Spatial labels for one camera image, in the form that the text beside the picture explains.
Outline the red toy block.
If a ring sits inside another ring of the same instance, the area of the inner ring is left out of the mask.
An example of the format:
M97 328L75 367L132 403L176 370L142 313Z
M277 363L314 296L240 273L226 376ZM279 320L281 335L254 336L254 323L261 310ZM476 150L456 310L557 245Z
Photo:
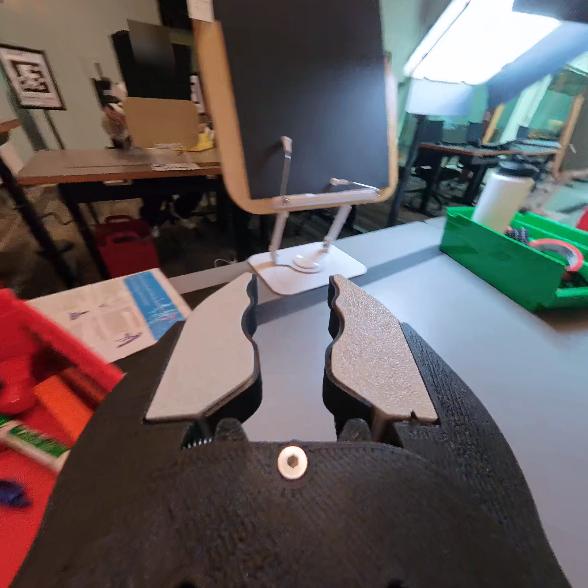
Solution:
M1 364L1 415L16 416L36 405L35 380L28 369Z

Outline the white panel on pole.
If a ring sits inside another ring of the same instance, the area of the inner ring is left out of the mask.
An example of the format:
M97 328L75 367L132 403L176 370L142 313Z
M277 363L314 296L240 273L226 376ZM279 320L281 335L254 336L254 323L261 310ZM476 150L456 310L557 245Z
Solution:
M470 112L474 86L412 78L405 111L412 115L465 117Z

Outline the black monitor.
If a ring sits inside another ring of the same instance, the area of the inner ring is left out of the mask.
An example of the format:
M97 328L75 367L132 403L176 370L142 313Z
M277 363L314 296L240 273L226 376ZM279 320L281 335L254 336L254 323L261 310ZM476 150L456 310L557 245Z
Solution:
M110 39L128 97L191 100L192 50L168 28L128 20Z

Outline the framed marker poster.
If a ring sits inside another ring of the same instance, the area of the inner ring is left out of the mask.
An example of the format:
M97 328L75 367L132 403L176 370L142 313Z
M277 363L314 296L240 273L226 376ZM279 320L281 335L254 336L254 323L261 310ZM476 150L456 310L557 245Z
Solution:
M1 69L22 109L67 110L45 51L2 43Z

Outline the black board on white stand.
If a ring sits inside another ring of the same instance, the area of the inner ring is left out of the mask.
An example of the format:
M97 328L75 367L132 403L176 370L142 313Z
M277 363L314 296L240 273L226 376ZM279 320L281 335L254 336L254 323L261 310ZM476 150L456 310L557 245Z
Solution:
M385 202L397 83L380 1L189 1L224 185L254 215Z

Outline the green plastic bin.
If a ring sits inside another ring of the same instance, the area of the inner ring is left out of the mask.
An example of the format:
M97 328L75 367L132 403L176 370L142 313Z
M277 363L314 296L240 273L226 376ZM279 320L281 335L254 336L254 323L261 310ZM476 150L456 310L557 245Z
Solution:
M531 212L517 213L510 228L524 229L529 241L561 239L577 246L584 264L565 275L564 262L528 244L472 222L473 207L446 211L440 250L526 310L537 313L587 308L587 233Z

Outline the orange block strip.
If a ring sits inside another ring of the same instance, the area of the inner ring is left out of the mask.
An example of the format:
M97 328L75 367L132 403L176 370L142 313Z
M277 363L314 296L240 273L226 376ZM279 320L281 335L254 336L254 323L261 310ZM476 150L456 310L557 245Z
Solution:
M40 404L75 444L93 416L93 410L60 376L51 376L33 388Z

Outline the brown wooden desk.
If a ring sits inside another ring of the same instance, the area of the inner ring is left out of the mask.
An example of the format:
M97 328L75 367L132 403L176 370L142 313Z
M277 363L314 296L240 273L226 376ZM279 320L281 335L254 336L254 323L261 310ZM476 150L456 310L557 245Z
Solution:
M229 195L217 151L154 148L39 151L17 174L21 187L56 185L103 280L111 278L80 206L156 195L213 192L226 227Z

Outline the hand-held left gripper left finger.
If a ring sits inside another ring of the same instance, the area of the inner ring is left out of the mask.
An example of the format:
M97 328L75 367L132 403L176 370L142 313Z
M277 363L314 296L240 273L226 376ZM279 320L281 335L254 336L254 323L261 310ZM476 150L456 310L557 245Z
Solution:
M200 436L224 419L244 424L261 405L258 279L243 273L197 305L166 362L145 423L188 422Z

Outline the dark office desk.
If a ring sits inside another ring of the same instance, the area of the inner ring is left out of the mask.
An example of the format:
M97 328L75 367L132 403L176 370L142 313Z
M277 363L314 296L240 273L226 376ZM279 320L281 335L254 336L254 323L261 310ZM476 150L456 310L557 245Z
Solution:
M460 204L472 206L476 202L486 173L507 161L520 162L538 166L547 164L560 151L561 144L556 141L524 140L514 141L508 145L472 146L448 143L422 143L419 152L431 152L434 165L432 176L422 190L420 206L417 212L428 216L428 205L434 199L442 206L440 192L437 187L441 183L442 161L457 157L465 162L465 169L471 172L471 177L464 195L458 199Z

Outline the beige cardboard sheet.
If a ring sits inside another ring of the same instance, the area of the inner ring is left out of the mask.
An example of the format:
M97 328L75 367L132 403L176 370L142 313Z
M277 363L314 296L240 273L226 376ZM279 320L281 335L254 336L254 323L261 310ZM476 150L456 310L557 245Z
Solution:
M198 143L199 112L189 100L128 97L122 102L130 138L136 148Z

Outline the red lidded container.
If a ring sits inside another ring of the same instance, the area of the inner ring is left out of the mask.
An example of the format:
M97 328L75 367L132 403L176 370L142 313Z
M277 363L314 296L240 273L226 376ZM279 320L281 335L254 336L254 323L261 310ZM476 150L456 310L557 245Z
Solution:
M159 268L149 224L128 215L111 215L94 227L94 239L111 278Z

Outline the white water bottle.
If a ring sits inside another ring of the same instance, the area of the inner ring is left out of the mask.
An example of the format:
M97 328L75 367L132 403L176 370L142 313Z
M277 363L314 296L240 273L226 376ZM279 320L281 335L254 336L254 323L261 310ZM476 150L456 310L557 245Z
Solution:
M537 167L525 161L501 162L486 182L472 222L504 233L530 195L537 172Z

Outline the red plastic bin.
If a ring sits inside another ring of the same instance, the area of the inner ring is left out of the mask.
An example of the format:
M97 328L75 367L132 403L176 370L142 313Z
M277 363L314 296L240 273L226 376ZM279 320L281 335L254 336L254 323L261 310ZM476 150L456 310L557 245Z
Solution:
M60 376L93 413L122 380L122 371L8 288L1 288L1 364L28 369L35 386ZM35 407L8 416L70 448L62 427L36 399ZM58 473L1 445L1 479L24 486L32 504L1 506L1 587L9 587L38 533Z

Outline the red tape roll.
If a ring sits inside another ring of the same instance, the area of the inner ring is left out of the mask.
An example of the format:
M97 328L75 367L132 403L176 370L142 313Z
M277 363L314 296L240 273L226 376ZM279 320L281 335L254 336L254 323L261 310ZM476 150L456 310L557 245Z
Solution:
M565 275L577 274L584 264L584 255L577 246L561 239L534 239L528 246L537 252L555 255L565 265Z

